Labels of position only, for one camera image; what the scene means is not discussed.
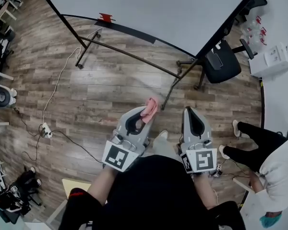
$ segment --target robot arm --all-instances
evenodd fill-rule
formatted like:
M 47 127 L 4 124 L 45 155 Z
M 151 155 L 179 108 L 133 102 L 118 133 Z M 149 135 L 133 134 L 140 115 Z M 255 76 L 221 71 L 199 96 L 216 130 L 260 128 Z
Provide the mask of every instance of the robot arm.
M 211 127 L 206 118 L 187 106 L 182 115 L 180 156 L 187 173 L 216 169 L 217 150 L 212 147 Z
M 124 172 L 137 157 L 144 154 L 149 144 L 148 134 L 155 119 L 152 118 L 147 124 L 141 121 L 141 112 L 145 108 L 146 106 L 134 108 L 120 118 L 112 140 L 106 143 L 103 163 Z

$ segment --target wire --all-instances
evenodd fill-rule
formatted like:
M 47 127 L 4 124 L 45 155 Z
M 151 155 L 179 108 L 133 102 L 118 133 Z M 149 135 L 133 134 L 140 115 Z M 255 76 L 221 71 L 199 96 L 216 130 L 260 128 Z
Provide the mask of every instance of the wire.
M 245 173 L 245 172 L 243 171 L 243 169 L 240 168 L 240 166 L 239 166 L 235 161 L 233 161 L 232 159 L 227 159 L 227 160 L 225 160 L 221 165 L 223 165 L 226 161 L 232 161 L 232 162 L 234 162 L 234 163 L 236 164 L 236 166 L 242 171 L 243 174 L 249 175 L 249 174 Z
M 94 34 L 95 32 L 99 31 L 100 29 L 102 29 L 103 27 L 100 27 L 99 29 L 97 29 L 96 31 L 92 32 L 91 34 L 89 34 L 86 38 L 88 38 L 90 35 Z M 80 46 L 80 51 L 79 51 L 79 54 L 77 55 L 77 60 L 79 59 L 79 56 L 81 55 L 81 48 L 82 48 L 82 45 Z
M 13 110 L 18 114 L 20 120 L 21 120 L 21 121 L 23 122 L 23 124 L 25 125 L 25 129 L 27 130 L 27 132 L 28 132 L 31 136 L 36 137 L 36 136 L 38 136 L 38 135 L 40 134 L 40 130 L 39 130 L 39 129 L 40 129 L 40 127 L 41 127 L 42 125 L 39 125 L 39 127 L 38 127 L 38 133 L 35 134 L 35 135 L 33 135 L 32 133 L 29 132 L 29 130 L 28 130 L 28 125 L 24 122 L 24 120 L 23 120 L 23 118 L 22 118 L 22 115 L 20 114 L 19 110 L 18 110 L 16 107 L 13 108 Z
M 38 137 L 37 143 L 36 143 L 36 157 L 35 157 L 35 159 L 32 159 L 32 158 L 30 157 L 29 153 L 27 153 L 26 151 L 23 151 L 23 152 L 21 153 L 21 155 L 23 155 L 23 153 L 25 153 L 26 155 L 28 155 L 28 157 L 29 157 L 30 160 L 32 160 L 32 161 L 34 161 L 34 162 L 37 162 L 37 146 L 38 146 L 38 142 L 39 142 L 40 137 L 41 137 L 41 134 L 39 134 L 39 137 Z
M 92 32 L 91 34 L 94 34 L 95 32 L 99 31 L 99 30 L 102 29 L 102 28 L 103 28 L 103 27 L 97 29 L 96 31 Z M 63 67 L 62 71 L 60 72 L 58 81 L 57 81 L 56 86 L 55 86 L 55 88 L 54 88 L 54 90 L 53 90 L 53 92 L 52 92 L 52 95 L 51 95 L 51 97 L 49 98 L 49 100 L 47 101 L 46 106 L 45 106 L 45 108 L 44 108 L 44 110 L 43 110 L 43 123 L 45 122 L 45 110 L 46 110 L 46 108 L 47 108 L 47 106 L 48 106 L 49 101 L 51 100 L 51 98 L 53 97 L 54 93 L 55 93 L 56 90 L 57 90 L 58 83 L 59 83 L 59 81 L 60 81 L 60 78 L 61 78 L 61 75 L 62 75 L 64 69 L 65 69 L 66 66 L 67 66 L 68 60 L 70 59 L 70 57 L 72 57 L 72 55 L 74 54 L 74 52 L 75 52 L 77 49 L 79 49 L 79 54 L 77 55 L 77 59 L 78 59 L 79 56 L 81 55 L 81 47 L 82 47 L 82 45 L 81 45 L 80 47 L 75 48 L 75 50 L 71 53 L 71 55 L 68 56 L 68 58 L 67 58 L 67 60 L 66 60 L 66 63 L 65 63 L 65 66 Z
M 214 191 L 214 193 L 216 194 L 216 202 L 217 202 L 217 205 L 220 205 L 220 204 L 219 204 L 219 196 L 217 195 L 215 189 L 213 189 L 213 191 Z
M 74 142 L 72 139 L 70 139 L 70 138 L 69 138 L 67 135 L 65 135 L 62 131 L 60 131 L 60 130 L 52 130 L 52 131 L 50 132 L 50 134 L 53 133 L 53 132 L 59 132 L 59 133 L 63 134 L 63 135 L 64 135 L 68 140 L 70 140 L 73 144 L 81 147 L 84 151 L 86 151 L 87 154 L 90 155 L 93 159 L 95 159 L 98 163 L 103 163 L 103 162 L 99 161 L 97 158 L 95 158 L 95 157 L 94 157 L 88 150 L 86 150 L 83 146 L 79 145 L 78 143 L 76 143 L 76 142 Z
M 245 172 L 243 171 L 243 169 L 240 168 L 240 166 L 239 166 L 235 161 L 233 161 L 232 159 L 227 159 L 227 160 L 225 160 L 223 163 L 221 163 L 221 165 L 223 165 L 224 163 L 226 163 L 226 161 L 232 161 L 232 162 L 234 162 L 234 163 L 236 164 L 236 166 L 241 170 L 241 172 L 242 172 L 243 174 L 247 175 L 247 176 L 235 175 L 235 174 L 233 174 L 233 173 L 224 173 L 224 174 L 222 174 L 222 175 L 229 175 L 229 174 L 230 174 L 230 175 L 233 175 L 233 176 L 234 176 L 233 178 L 235 178 L 235 177 L 249 178 L 248 174 L 245 173 Z
M 222 175 L 233 175 L 234 177 L 233 178 L 235 178 L 235 177 L 242 177 L 242 178 L 249 178 L 248 176 L 241 176 L 241 175 L 236 175 L 236 174 L 233 174 L 233 173 L 226 173 L 226 174 L 222 174 Z

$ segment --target power strip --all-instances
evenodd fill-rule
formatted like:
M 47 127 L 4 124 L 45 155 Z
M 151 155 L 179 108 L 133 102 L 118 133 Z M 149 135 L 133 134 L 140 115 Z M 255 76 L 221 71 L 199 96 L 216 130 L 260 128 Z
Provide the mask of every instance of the power strip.
M 52 137 L 51 129 L 49 128 L 49 126 L 46 122 L 44 122 L 44 124 L 43 124 L 43 130 L 45 132 L 45 137 L 47 137 L 47 138 Z

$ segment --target white cable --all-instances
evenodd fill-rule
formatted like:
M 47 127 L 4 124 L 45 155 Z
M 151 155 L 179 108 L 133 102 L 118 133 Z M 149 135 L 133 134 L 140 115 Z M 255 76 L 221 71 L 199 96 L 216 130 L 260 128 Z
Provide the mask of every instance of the white cable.
M 99 29 L 97 29 L 96 31 L 92 32 L 91 34 L 89 34 L 86 38 L 88 38 L 90 35 L 94 34 L 95 32 L 99 31 L 100 29 L 102 29 L 103 27 L 100 27 Z M 79 59 L 79 56 L 81 55 L 81 48 L 82 48 L 82 45 L 80 46 L 80 51 L 79 51 L 79 54 L 77 55 L 77 60 Z
M 217 202 L 217 205 L 220 205 L 220 204 L 219 204 L 219 196 L 217 195 L 215 189 L 213 189 L 213 191 L 214 191 L 214 193 L 216 194 L 216 202 Z
M 103 27 L 101 27 L 101 28 L 97 29 L 96 31 L 92 32 L 92 33 L 89 34 L 86 38 L 88 38 L 90 35 L 94 34 L 95 32 L 99 31 L 99 30 L 102 29 L 102 28 L 103 28 Z M 77 55 L 76 59 L 77 59 L 77 60 L 79 59 L 79 56 L 81 55 L 81 47 L 82 47 L 82 45 L 81 45 L 80 47 L 75 48 L 75 50 L 71 53 L 71 55 L 68 56 L 68 58 L 67 58 L 67 60 L 66 60 L 66 63 L 65 63 L 65 66 L 63 67 L 62 71 L 61 71 L 60 74 L 59 74 L 59 78 L 58 78 L 57 84 L 56 84 L 56 86 L 55 86 L 55 88 L 54 88 L 54 90 L 53 90 L 53 92 L 52 92 L 51 97 L 50 97 L 49 100 L 47 101 L 46 106 L 45 106 L 45 108 L 44 108 L 44 110 L 43 110 L 43 124 L 45 123 L 45 110 L 46 110 L 46 108 L 47 108 L 47 106 L 48 106 L 49 101 L 51 100 L 51 98 L 53 97 L 54 93 L 55 93 L 56 90 L 57 90 L 57 86 L 58 86 L 58 83 L 59 83 L 59 81 L 60 81 L 62 72 L 63 72 L 64 69 L 66 68 L 69 58 L 72 57 L 72 55 L 74 54 L 74 52 L 75 52 L 77 49 L 79 49 L 79 54 Z

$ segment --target desk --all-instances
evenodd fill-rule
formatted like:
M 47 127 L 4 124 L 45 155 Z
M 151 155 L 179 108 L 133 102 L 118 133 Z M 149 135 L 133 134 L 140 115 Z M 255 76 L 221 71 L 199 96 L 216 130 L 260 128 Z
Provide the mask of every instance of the desk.
M 3 7 L 0 9 L 0 19 L 3 16 L 4 13 L 7 13 L 9 16 L 12 17 L 13 20 L 17 20 L 17 18 L 10 12 L 8 11 L 8 6 L 9 6 L 9 1 L 7 1 Z

